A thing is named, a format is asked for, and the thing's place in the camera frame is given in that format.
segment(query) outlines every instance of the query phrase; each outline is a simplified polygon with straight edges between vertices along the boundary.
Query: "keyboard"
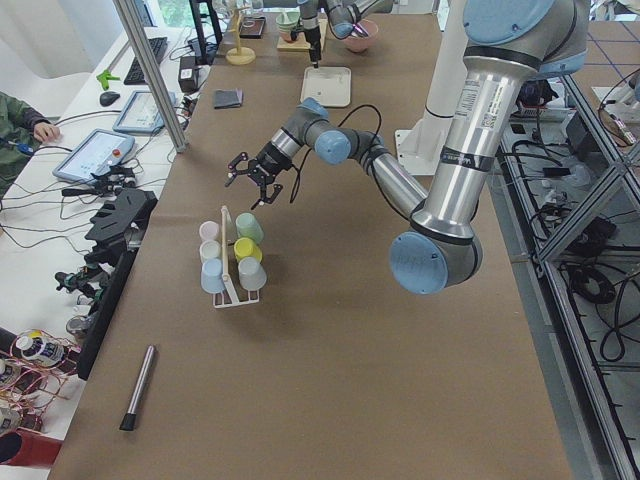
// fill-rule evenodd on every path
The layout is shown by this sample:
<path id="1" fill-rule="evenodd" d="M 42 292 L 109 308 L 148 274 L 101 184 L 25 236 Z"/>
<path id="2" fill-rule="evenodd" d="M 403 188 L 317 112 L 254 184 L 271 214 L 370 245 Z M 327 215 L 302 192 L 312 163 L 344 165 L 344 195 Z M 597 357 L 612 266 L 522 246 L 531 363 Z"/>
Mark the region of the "keyboard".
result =
<path id="1" fill-rule="evenodd" d="M 167 37 L 157 37 L 150 38 L 149 45 L 151 46 L 151 51 L 153 51 L 154 56 L 156 57 L 156 61 L 158 65 L 162 62 L 162 57 L 164 57 L 164 52 L 167 50 Z M 142 72 L 142 68 L 140 67 L 140 62 L 138 62 L 137 58 L 133 59 L 131 62 L 131 67 L 129 68 L 129 72 L 127 76 L 124 78 L 125 85 L 139 85 L 141 83 L 145 83 L 144 81 L 144 73 Z"/>

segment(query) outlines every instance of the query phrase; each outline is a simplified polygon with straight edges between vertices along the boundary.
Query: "red cup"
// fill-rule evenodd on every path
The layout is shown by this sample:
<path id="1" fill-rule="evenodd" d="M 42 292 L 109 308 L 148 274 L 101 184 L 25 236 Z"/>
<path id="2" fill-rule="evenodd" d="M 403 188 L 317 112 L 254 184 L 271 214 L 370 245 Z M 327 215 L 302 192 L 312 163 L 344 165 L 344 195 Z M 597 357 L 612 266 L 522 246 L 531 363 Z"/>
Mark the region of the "red cup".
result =
<path id="1" fill-rule="evenodd" d="M 22 429 L 9 432 L 0 437 L 0 465 L 51 468 L 60 447 L 62 440 Z"/>

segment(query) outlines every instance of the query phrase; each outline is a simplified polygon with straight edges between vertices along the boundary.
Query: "green jacket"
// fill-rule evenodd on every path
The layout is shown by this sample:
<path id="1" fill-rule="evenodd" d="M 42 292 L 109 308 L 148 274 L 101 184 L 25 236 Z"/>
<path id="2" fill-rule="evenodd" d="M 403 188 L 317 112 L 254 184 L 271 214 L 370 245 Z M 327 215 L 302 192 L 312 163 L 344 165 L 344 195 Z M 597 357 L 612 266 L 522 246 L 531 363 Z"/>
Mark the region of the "green jacket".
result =
<path id="1" fill-rule="evenodd" d="M 33 127 L 47 119 L 27 103 L 0 92 L 0 198 L 18 177 L 29 157 L 2 139 L 26 143 L 34 149 L 40 143 L 33 137 Z"/>

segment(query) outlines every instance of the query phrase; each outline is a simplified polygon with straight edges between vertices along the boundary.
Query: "black mouse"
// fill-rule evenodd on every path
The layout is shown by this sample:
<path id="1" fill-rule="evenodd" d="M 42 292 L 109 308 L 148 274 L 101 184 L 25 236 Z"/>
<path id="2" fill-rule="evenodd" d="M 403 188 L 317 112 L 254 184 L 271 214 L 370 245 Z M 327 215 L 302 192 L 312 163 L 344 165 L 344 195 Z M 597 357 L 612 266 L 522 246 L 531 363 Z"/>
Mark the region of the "black mouse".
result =
<path id="1" fill-rule="evenodd" d="M 100 105 L 108 107 L 119 98 L 120 94 L 118 92 L 104 92 L 100 95 Z"/>

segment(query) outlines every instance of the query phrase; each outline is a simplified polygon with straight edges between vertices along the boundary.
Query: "white table surface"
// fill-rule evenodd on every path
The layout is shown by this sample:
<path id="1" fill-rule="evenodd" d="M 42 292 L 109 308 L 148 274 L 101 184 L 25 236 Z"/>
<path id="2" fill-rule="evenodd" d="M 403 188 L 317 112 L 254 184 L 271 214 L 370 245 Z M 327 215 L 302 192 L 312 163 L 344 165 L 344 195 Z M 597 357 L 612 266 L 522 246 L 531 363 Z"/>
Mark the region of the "white table surface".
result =
<path id="1" fill-rule="evenodd" d="M 187 53 L 187 50 L 174 52 L 174 49 L 183 46 L 186 40 L 193 36 L 193 31 L 189 28 L 148 28 L 147 36 L 149 38 L 168 37 L 169 44 L 160 65 L 160 71 L 167 89 L 174 92 L 180 102 L 183 94 L 178 85 L 179 60 L 177 57 L 181 53 Z M 128 86 L 122 81 L 110 81 L 110 90 L 120 93 L 121 96 L 109 107 L 102 107 L 99 103 L 103 90 L 95 76 L 109 67 L 126 43 L 126 35 L 123 33 L 68 106 L 62 119 L 87 112 L 120 110 L 133 91 L 148 88 L 146 85 Z M 124 79 L 133 58 L 132 49 L 127 47 L 111 73 Z M 208 72 L 201 73 L 203 74 L 200 77 L 206 78 Z M 116 117 L 117 114 L 93 115 L 62 122 L 60 139 L 49 145 L 74 148 L 94 129 L 110 130 Z M 134 150 L 143 146 L 147 140 L 149 140 L 148 136 L 137 136 Z M 69 185 L 56 183 L 56 178 L 51 172 L 66 155 L 66 152 L 59 149 L 45 149 L 36 154 L 3 200 L 3 210 L 0 212 L 0 222 L 3 225 L 68 230 L 64 233 L 56 233 L 7 229 L 7 232 L 23 245 L 33 245 L 54 236 L 66 236 L 66 239 L 48 240 L 28 249 L 17 246 L 7 234 L 0 233 L 0 272 L 2 272 L 0 274 L 0 291 L 2 292 L 0 326 L 16 334 L 36 328 L 56 337 L 72 339 L 66 333 L 65 327 L 67 321 L 76 314 L 74 307 L 79 294 L 56 291 L 57 282 L 54 275 L 58 271 L 76 272 L 85 264 L 83 255 L 74 251 L 71 244 L 80 251 L 90 250 L 93 242 L 84 239 L 84 235 L 91 227 L 88 223 L 89 219 L 109 198 L 96 199 L 94 196 L 84 196 L 82 199 L 87 202 L 85 204 L 76 200 L 77 197 L 71 197 L 65 201 L 62 210 L 64 219 L 61 219 L 60 189 Z M 156 197 L 159 197 L 164 179 L 169 175 L 174 155 L 173 144 L 165 131 L 154 137 L 138 156 L 139 162 L 133 161 L 129 164 L 136 166 L 134 171 L 138 187 L 152 190 Z M 49 191 L 42 192 L 46 187 L 49 187 L 47 189 Z M 41 193 L 29 195 L 27 191 Z M 45 435 L 64 438 L 83 387 L 84 382 L 77 377 L 71 378 L 65 384 L 61 393 L 68 397 L 68 400 L 56 399 L 43 416 Z M 0 466 L 0 480 L 42 480 L 47 476 L 48 470 Z"/>

